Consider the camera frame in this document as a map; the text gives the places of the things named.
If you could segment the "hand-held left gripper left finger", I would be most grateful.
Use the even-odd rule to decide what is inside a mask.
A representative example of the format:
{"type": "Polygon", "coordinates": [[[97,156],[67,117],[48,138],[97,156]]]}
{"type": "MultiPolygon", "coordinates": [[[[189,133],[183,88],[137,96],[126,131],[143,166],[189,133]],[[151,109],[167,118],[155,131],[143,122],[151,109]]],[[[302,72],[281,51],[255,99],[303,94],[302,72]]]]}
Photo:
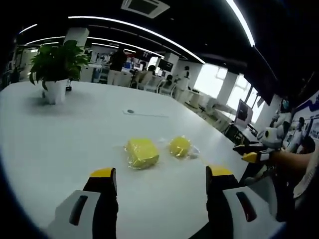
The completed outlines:
{"type": "Polygon", "coordinates": [[[47,235],[50,239],[115,239],[118,210],[116,169],[98,169],[82,190],[56,208],[47,235]]]}

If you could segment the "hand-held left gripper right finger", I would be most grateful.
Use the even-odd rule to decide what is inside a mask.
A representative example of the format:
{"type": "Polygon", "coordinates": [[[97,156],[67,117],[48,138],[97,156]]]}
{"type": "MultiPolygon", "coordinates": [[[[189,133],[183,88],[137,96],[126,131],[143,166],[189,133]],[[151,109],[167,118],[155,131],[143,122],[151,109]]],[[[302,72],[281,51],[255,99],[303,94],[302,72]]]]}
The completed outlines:
{"type": "Polygon", "coordinates": [[[241,186],[223,167],[206,167],[206,208],[215,239],[270,239],[285,225],[271,177],[241,186]]]}

